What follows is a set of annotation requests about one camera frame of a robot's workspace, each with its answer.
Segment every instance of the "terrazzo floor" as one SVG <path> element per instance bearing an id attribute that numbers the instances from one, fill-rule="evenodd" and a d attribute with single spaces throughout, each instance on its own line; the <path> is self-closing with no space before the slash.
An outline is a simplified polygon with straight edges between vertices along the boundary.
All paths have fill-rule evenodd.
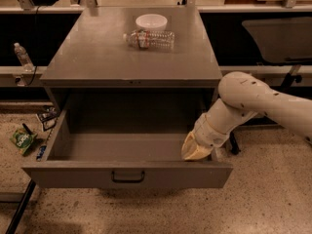
<path id="1" fill-rule="evenodd" d="M 35 160 L 10 143 L 26 123 L 41 131 L 41 104 L 0 103 L 0 192 L 20 192 L 29 177 L 20 169 Z M 242 152 L 219 149 L 234 170 L 222 189 L 103 190 L 38 186 L 16 233 L 312 233 L 312 148 L 279 127 L 235 130 Z M 0 233 L 18 204 L 0 203 Z"/>

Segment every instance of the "open drawer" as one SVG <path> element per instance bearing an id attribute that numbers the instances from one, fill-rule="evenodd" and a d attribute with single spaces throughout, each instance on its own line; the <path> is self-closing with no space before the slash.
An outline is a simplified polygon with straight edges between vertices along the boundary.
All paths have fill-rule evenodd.
<path id="1" fill-rule="evenodd" d="M 41 187 L 222 187 L 232 167 L 180 150 L 206 111 L 201 89 L 72 89 L 41 162 L 23 169 Z"/>

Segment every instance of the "plastic bottle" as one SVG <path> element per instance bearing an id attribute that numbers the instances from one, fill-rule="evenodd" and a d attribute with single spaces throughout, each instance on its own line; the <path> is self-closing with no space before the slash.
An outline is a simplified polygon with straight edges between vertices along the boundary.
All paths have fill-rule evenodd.
<path id="1" fill-rule="evenodd" d="M 140 49 L 172 50 L 175 43 L 175 34 L 171 31 L 134 30 L 124 34 L 124 40 L 133 47 Z"/>
<path id="2" fill-rule="evenodd" d="M 20 43 L 14 44 L 14 52 L 16 53 L 20 64 L 23 66 L 25 72 L 32 72 L 34 71 L 34 65 L 26 51 L 26 49 L 20 45 Z"/>

